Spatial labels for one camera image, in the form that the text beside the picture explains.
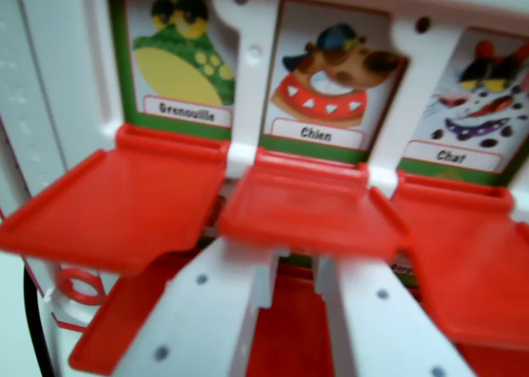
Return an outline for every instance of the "frog's green skin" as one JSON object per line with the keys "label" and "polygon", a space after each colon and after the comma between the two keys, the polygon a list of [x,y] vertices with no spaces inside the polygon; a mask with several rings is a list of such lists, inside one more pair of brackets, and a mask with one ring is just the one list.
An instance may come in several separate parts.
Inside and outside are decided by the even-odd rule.
{"label": "frog's green skin", "polygon": [[[222,57],[215,51],[215,47],[209,40],[207,33],[196,40],[190,40],[184,38],[179,34],[174,24],[168,25],[163,30],[158,31],[153,36],[139,36],[134,39],[133,50],[137,52],[143,48],[156,48],[169,52],[172,55],[178,56],[180,59],[185,60],[191,64],[197,71],[201,73],[204,78],[216,89],[219,98],[222,101],[222,105],[228,106],[233,104],[234,93],[235,93],[235,80],[224,79],[220,75],[220,68],[226,65]],[[197,55],[202,52],[208,58],[215,55],[220,64],[213,65],[209,62],[197,61]],[[212,75],[205,75],[204,66],[210,65],[213,67],[214,72]]]}

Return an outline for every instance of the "red tray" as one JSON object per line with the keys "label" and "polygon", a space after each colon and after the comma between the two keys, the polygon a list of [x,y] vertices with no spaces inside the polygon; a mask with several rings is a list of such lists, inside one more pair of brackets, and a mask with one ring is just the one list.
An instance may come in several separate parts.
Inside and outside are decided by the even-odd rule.
{"label": "red tray", "polygon": [[[191,259],[167,255],[121,278],[72,352],[75,369],[110,375],[148,317],[165,283]],[[271,309],[260,310],[247,375],[333,376],[325,304],[309,270],[281,265]]]}
{"label": "red tray", "polygon": [[262,246],[390,261],[410,231],[367,170],[282,155],[258,156],[221,215],[221,233]]}
{"label": "red tray", "polygon": [[529,348],[529,229],[505,188],[402,175],[409,255],[428,313],[458,342]]}
{"label": "red tray", "polygon": [[135,274],[195,245],[224,180],[228,144],[123,126],[0,226],[0,248]]}

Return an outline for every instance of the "frog illustration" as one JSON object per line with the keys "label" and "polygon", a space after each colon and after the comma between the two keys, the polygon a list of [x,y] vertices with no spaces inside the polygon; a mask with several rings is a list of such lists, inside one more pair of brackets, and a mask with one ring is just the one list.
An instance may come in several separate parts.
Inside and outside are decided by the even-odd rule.
{"label": "frog illustration", "polygon": [[156,33],[133,41],[145,81],[162,97],[220,107],[233,104],[235,80],[207,36],[203,0],[156,0]]}

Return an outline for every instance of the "dog's blue cap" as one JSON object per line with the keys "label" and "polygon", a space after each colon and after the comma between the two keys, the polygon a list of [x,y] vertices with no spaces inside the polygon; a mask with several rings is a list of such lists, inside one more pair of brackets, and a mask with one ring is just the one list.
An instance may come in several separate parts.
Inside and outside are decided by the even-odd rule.
{"label": "dog's blue cap", "polygon": [[[319,50],[343,49],[347,40],[356,38],[356,32],[348,24],[335,24],[323,30],[316,40],[316,47]],[[298,56],[283,57],[283,65],[288,71],[294,71],[303,59],[307,58],[310,53],[304,53]]]}
{"label": "dog's blue cap", "polygon": [[319,50],[341,49],[347,40],[356,38],[356,32],[348,24],[340,23],[322,31],[316,41]]}

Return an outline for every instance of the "cartoon dog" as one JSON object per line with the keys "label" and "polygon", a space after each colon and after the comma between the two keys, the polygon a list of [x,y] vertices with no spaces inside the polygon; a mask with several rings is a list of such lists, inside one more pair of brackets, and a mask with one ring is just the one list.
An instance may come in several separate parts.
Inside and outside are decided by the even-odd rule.
{"label": "cartoon dog", "polygon": [[[459,89],[438,96],[445,129],[458,141],[475,138],[480,147],[492,148],[516,131],[523,135],[529,110],[529,42],[507,56],[496,56],[491,41],[480,41],[474,60],[462,71]],[[440,140],[445,130],[431,134]]]}
{"label": "cartoon dog", "polygon": [[347,24],[324,30],[307,53],[284,57],[290,72],[277,87],[272,102],[305,122],[338,127],[362,123],[368,103],[366,89],[385,81],[400,65],[392,52],[370,50]]}

